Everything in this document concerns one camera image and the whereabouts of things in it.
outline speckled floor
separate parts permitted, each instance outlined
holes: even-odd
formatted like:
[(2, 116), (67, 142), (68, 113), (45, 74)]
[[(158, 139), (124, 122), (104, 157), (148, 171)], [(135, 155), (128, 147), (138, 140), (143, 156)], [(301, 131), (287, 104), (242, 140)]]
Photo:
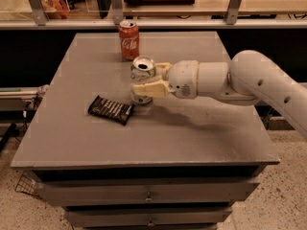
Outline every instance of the speckled floor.
[[(294, 130), (268, 133), (280, 164), (260, 174), (260, 186), (245, 202), (235, 203), (219, 230), (307, 229), (307, 140)], [(15, 191), (21, 172), (12, 170), (10, 163), (22, 139), (17, 138), (11, 138), (0, 153), (0, 229), (73, 229), (61, 208)]]

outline soda can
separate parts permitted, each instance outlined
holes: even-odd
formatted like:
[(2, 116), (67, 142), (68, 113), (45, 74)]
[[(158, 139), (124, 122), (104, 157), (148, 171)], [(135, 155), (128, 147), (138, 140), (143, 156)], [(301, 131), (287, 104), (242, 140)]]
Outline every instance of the soda can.
[(139, 56), (140, 37), (134, 21), (123, 20), (119, 25), (119, 37), (123, 58), (134, 60)]
[[(155, 76), (154, 61), (150, 57), (137, 57), (130, 68), (131, 84), (146, 82)], [(138, 96), (131, 90), (131, 98), (137, 104), (147, 104), (153, 100), (152, 97)]]

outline red soda can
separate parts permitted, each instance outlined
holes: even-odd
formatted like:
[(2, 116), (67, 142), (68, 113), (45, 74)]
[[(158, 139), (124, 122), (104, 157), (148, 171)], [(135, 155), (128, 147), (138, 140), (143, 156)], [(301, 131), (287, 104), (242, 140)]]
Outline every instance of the red soda can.
[(139, 57), (140, 36), (135, 22), (123, 20), (119, 24), (119, 37), (123, 58), (134, 60)]

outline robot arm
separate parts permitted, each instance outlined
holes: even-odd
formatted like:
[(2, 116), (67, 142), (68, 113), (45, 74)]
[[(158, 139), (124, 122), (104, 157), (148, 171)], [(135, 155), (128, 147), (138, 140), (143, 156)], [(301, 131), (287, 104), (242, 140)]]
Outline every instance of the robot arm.
[(307, 137), (307, 89), (258, 52), (240, 52), (230, 64), (185, 60), (157, 72), (159, 80), (134, 84), (132, 92), (154, 98), (204, 96), (237, 105), (262, 100)]

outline gray tabletop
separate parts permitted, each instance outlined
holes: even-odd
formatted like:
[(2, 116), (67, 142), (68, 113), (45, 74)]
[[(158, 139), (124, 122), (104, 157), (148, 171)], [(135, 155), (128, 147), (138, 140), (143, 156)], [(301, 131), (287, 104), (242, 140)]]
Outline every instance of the gray tabletop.
[[(155, 62), (229, 61), (214, 32), (141, 33)], [(19, 169), (259, 165), (279, 161), (253, 106), (173, 96), (138, 105), (126, 126), (90, 116), (97, 95), (130, 104), (117, 33), (77, 34), (12, 160)]]

